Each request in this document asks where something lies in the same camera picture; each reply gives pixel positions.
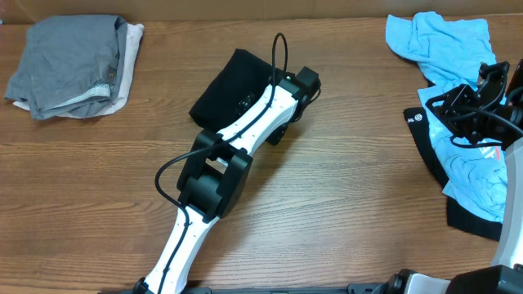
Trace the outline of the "black t-shirt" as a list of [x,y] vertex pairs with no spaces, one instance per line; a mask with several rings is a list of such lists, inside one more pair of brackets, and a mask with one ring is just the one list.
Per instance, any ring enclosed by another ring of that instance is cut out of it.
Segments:
[[261,98],[272,74],[279,71],[249,51],[237,49],[189,115],[203,129],[217,132],[228,127]]

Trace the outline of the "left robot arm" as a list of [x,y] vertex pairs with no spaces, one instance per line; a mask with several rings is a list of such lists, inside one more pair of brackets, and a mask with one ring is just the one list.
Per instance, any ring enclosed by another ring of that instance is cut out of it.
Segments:
[[242,194],[253,155],[260,145],[275,145],[287,125],[320,95],[320,77],[307,67],[298,74],[276,72],[261,97],[220,131],[201,131],[177,182],[177,218],[154,268],[139,279],[134,293],[181,293],[193,261],[210,229],[225,218]]

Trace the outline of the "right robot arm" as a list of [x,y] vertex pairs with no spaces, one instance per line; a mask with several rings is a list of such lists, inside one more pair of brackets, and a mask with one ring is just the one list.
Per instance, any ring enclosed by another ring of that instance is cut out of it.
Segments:
[[482,64],[476,90],[460,85],[427,100],[425,106],[467,149],[499,147],[507,173],[503,226],[490,267],[450,280],[402,270],[376,288],[377,293],[522,294],[522,70],[507,76],[508,62]]

